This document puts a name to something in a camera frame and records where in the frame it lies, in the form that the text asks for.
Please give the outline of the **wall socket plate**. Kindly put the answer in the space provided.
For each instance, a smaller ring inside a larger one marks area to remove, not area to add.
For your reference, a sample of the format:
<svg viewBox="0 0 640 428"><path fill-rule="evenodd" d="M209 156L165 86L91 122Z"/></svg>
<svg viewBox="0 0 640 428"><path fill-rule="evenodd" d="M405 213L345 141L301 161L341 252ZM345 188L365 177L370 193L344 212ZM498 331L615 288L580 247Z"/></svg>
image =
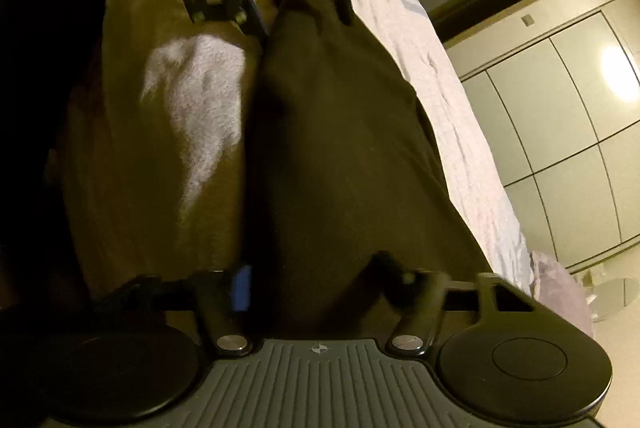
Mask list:
<svg viewBox="0 0 640 428"><path fill-rule="evenodd" d="M529 14L525 14L525 15L522 17L522 22L523 22L526 26L532 26L532 25L535 23L534 19L533 19Z"/></svg>

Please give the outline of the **round wall mirror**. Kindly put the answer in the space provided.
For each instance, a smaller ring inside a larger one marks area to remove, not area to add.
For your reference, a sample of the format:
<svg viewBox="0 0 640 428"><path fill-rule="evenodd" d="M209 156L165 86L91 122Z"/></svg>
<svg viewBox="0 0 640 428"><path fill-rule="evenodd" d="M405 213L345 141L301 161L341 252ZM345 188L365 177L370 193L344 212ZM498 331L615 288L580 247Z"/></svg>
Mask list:
<svg viewBox="0 0 640 428"><path fill-rule="evenodd" d="M624 310L639 296L639 281L636 278L614 278L590 289L588 304L593 322L603 322Z"/></svg>

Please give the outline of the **pink and blue bedspread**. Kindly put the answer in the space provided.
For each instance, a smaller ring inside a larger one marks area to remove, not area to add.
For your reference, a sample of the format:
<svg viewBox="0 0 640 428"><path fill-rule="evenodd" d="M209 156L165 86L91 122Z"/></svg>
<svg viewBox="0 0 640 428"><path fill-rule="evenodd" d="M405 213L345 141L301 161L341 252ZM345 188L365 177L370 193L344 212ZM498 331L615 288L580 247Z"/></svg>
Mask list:
<svg viewBox="0 0 640 428"><path fill-rule="evenodd" d="M534 271L488 143L418 0L352 0L418 92L454 206L490 266ZM96 98L72 115L68 188L82 272L103 294L136 275L183 278L227 262L240 199L243 100L258 47L229 23L194 24L182 0L106 0Z"/></svg>

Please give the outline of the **dark brown garment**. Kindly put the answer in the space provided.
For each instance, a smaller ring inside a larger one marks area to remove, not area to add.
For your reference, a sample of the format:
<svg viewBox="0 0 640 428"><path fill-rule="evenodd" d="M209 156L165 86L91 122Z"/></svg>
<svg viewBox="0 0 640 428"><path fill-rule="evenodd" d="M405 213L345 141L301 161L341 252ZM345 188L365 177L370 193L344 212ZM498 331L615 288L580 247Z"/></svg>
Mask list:
<svg viewBox="0 0 640 428"><path fill-rule="evenodd" d="M276 338L383 337L384 282L471 281L488 261L448 194L414 89L333 0L274 0L244 127L241 249Z"/></svg>

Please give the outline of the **mauve pillow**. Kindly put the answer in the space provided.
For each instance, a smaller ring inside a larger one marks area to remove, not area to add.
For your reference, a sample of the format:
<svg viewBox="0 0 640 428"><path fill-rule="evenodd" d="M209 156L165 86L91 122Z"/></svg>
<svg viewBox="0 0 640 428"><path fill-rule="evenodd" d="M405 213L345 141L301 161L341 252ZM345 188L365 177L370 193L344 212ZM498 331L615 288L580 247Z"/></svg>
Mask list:
<svg viewBox="0 0 640 428"><path fill-rule="evenodd" d="M593 320L587 293L552 255L531 252L533 297L545 307L593 338Z"/></svg>

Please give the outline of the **white built-in wardrobe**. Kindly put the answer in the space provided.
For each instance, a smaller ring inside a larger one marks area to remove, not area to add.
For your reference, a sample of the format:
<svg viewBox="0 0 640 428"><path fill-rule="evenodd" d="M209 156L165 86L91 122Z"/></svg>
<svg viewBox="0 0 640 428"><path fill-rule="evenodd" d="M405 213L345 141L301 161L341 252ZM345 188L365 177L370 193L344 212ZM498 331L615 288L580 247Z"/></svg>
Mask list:
<svg viewBox="0 0 640 428"><path fill-rule="evenodd" d="M639 0L466 76L530 249L580 271L639 240Z"/></svg>

